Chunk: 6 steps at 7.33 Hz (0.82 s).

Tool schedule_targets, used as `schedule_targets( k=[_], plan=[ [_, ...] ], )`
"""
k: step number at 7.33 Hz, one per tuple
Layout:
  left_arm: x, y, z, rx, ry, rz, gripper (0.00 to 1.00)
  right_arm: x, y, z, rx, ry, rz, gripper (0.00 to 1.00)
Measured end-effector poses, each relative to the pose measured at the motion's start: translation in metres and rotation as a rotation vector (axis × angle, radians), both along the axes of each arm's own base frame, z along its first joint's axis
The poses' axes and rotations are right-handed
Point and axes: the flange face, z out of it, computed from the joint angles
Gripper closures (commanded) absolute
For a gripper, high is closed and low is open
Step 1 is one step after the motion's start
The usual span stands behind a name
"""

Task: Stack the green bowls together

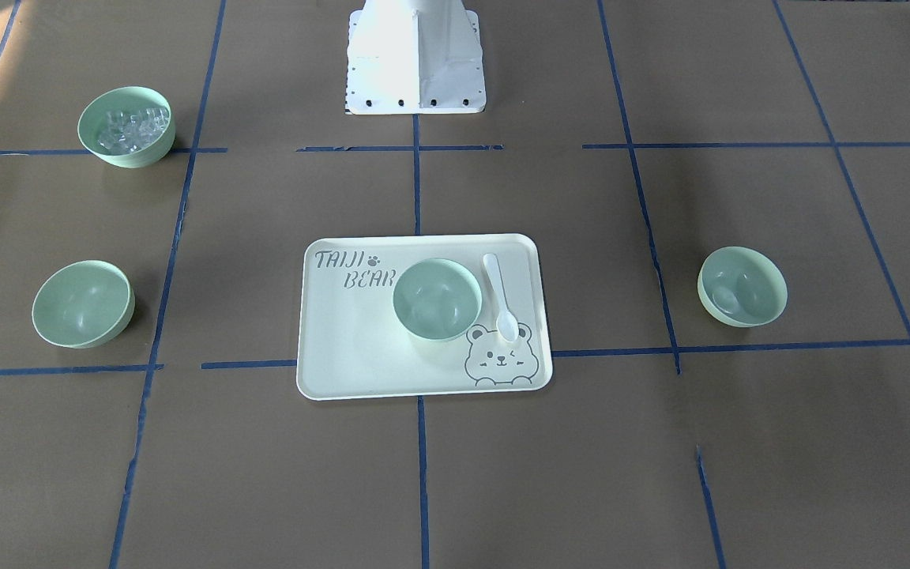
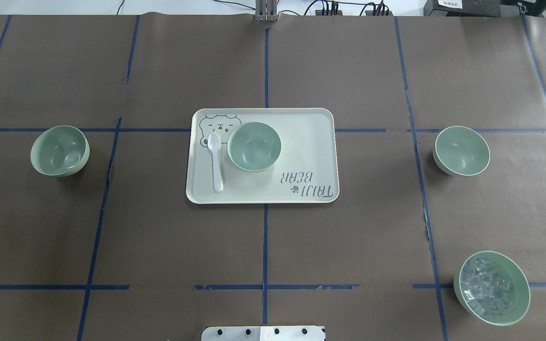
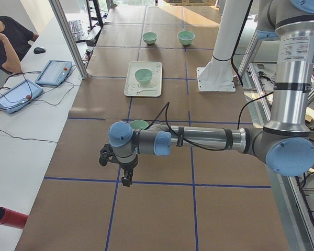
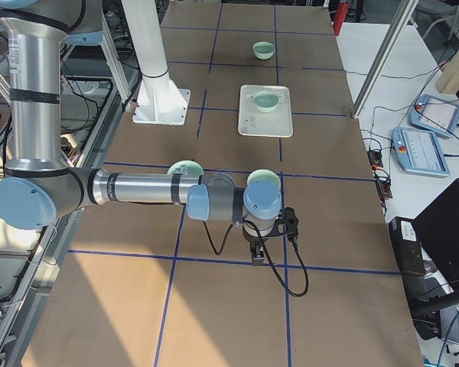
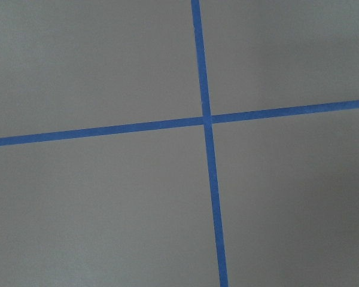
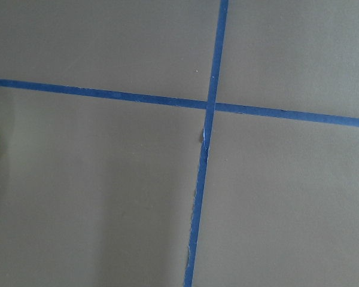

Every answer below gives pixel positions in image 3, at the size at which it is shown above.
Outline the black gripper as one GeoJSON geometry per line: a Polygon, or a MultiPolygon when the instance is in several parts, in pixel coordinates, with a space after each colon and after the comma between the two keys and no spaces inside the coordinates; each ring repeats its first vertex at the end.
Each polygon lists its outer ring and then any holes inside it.
{"type": "Polygon", "coordinates": [[[137,164],[138,164],[137,158],[135,158],[131,162],[120,164],[120,167],[124,170],[124,175],[121,178],[121,182],[123,186],[132,185],[133,170],[137,166],[137,164]]]}

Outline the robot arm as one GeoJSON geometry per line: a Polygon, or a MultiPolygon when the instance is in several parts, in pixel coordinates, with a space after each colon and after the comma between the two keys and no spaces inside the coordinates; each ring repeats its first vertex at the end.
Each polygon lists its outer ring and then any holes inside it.
{"type": "Polygon", "coordinates": [[[314,146],[305,125],[314,61],[314,1],[261,1],[257,32],[280,39],[273,102],[262,129],[212,129],[151,124],[133,129],[116,122],[99,163],[117,163],[124,186],[132,183],[139,154],[169,155],[171,145],[184,143],[208,151],[236,150],[257,157],[272,171],[288,177],[314,165],[314,146]]]}

